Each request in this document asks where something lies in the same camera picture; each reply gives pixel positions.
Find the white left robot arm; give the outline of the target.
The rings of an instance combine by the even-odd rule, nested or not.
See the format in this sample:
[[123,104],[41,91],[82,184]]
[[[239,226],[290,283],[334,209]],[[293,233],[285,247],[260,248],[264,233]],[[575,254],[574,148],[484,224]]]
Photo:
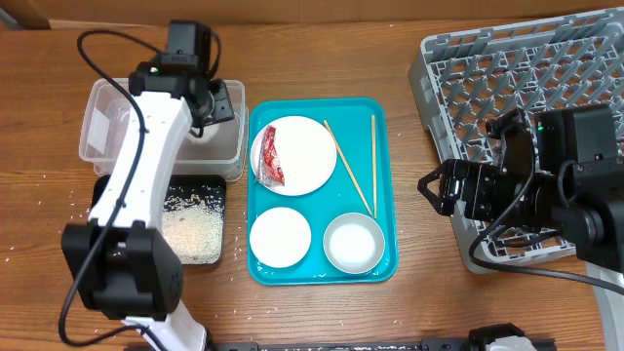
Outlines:
[[112,174],[84,224],[69,223],[61,249],[73,283],[58,317],[58,336],[72,347],[138,332],[154,350],[214,350],[210,331],[181,300],[181,261],[162,236],[162,214],[176,155],[187,136],[233,119],[216,78],[220,39],[192,20],[169,25],[165,50],[139,63],[122,87],[88,56],[84,62],[131,105]]

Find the white napkin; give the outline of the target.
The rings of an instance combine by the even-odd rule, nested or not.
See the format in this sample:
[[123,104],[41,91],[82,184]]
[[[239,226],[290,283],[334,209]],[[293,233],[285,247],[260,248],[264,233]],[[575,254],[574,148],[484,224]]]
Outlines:
[[194,144],[206,144],[219,133],[220,124],[212,124],[202,128],[191,128],[186,138]]

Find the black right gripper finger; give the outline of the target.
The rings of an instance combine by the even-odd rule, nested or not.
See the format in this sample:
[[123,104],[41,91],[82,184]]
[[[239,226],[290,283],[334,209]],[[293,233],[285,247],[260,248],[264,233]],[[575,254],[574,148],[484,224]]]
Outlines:
[[429,185],[437,180],[439,180],[438,177],[423,177],[418,181],[417,190],[425,197],[439,215],[446,215],[445,202],[444,198],[440,195],[440,191],[434,192],[429,188]]
[[425,184],[429,184],[435,180],[443,182],[449,173],[449,167],[451,166],[451,159],[448,159],[441,163],[434,171],[429,173],[423,178]]

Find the pink bowl with rice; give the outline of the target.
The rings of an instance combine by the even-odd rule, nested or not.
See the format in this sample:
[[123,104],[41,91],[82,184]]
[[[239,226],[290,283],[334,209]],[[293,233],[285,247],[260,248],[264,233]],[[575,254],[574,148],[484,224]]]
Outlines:
[[311,246],[311,228],[298,211],[277,207],[262,213],[249,234],[256,259],[272,268],[288,268],[299,263]]

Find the red snack wrapper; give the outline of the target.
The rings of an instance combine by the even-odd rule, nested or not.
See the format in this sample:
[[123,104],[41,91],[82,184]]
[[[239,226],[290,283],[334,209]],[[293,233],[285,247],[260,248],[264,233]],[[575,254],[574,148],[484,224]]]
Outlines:
[[262,135],[256,172],[256,180],[267,187],[285,184],[285,177],[275,141],[276,128],[269,125]]

